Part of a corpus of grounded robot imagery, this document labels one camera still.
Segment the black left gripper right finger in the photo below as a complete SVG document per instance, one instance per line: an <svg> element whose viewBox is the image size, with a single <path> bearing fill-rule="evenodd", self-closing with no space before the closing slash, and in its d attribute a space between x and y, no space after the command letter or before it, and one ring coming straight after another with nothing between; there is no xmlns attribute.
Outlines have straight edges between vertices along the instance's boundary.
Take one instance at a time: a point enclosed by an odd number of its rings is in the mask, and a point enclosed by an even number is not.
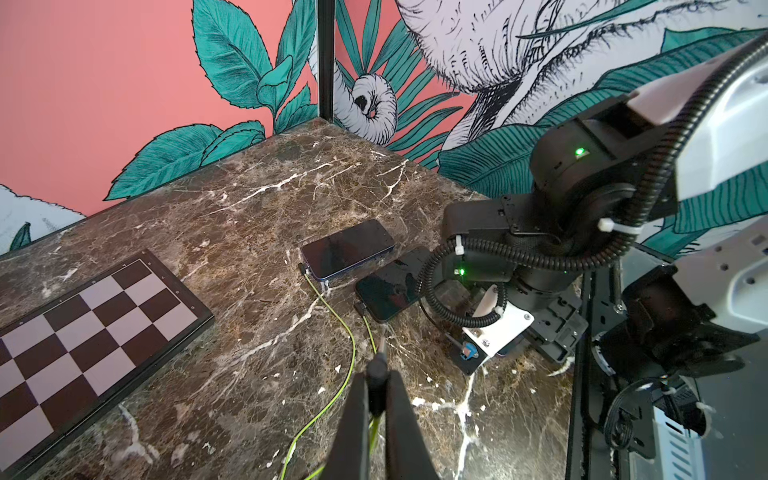
<svg viewBox="0 0 768 480"><path fill-rule="evenodd" d="M402 376L395 370L386 385L385 423L386 478L438 480Z"/></svg>

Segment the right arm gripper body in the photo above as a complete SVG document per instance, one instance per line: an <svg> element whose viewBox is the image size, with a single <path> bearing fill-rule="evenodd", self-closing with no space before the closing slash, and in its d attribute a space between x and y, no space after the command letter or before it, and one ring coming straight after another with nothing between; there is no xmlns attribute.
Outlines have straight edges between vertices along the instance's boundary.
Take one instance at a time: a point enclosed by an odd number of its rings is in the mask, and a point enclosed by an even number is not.
<svg viewBox="0 0 768 480"><path fill-rule="evenodd" d="M533 318L531 325L509 344L513 358L527 347L552 363L564 363L575 354L588 322L580 314L582 302L573 286L566 287L557 296L546 297L512 285L509 294L513 305Z"/></svg>

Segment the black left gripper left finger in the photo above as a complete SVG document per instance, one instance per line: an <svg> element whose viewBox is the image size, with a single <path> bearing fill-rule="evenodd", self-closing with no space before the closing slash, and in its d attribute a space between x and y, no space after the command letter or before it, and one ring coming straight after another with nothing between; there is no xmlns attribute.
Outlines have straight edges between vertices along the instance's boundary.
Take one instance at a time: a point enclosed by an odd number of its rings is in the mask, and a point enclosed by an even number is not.
<svg viewBox="0 0 768 480"><path fill-rule="evenodd" d="M368 479L369 394L366 377L353 377L332 448L320 474L321 480Z"/></svg>

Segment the black smartphone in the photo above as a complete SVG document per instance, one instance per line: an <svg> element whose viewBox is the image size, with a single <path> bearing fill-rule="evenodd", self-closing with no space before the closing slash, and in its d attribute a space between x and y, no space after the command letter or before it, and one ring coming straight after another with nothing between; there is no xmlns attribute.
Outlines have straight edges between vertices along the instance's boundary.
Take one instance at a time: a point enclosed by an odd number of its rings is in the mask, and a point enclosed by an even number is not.
<svg viewBox="0 0 768 480"><path fill-rule="evenodd" d="M430 251L416 247L360 279L355 291L374 321L387 323L419 299L417 282Z"/></svg>

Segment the blue smartphone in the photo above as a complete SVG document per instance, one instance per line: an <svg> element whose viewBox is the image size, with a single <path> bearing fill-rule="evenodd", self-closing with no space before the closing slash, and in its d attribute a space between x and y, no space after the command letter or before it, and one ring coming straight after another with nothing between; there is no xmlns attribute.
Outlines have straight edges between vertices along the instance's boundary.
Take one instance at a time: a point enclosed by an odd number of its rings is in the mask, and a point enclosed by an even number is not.
<svg viewBox="0 0 768 480"><path fill-rule="evenodd" d="M325 281L390 252L394 246L384 226L369 219L305 244L300 251L314 278Z"/></svg>

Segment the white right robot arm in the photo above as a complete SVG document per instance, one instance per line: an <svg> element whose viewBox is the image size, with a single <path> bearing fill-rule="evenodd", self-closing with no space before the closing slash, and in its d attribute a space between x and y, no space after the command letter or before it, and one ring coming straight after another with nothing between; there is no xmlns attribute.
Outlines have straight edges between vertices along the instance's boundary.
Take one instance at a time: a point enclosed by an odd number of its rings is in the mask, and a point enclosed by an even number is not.
<svg viewBox="0 0 768 480"><path fill-rule="evenodd" d="M419 295L466 372L575 358L571 476L703 478L693 382L767 335L766 37L546 130L529 168L529 193L445 209Z"/></svg>

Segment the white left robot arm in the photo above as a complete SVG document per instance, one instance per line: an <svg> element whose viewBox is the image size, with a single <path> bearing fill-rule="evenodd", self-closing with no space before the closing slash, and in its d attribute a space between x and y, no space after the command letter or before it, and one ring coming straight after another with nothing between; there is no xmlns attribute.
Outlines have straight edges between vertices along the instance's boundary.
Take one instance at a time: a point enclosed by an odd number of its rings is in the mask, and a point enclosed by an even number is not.
<svg viewBox="0 0 768 480"><path fill-rule="evenodd" d="M418 247L359 280L357 310L385 323L419 304L435 325L458 326L452 355L466 374L527 347L558 364L574 360L570 479L700 478L708 420L682 390L688 379L741 369L737 350L767 327L754 312L766 244L760 224L752 232L755 247L727 240L659 265L626 289L610 285L619 269L610 264L589 273L576 296L568 272L469 250L463 229L454 254ZM448 279L484 289L474 313L447 318L432 309Z"/></svg>

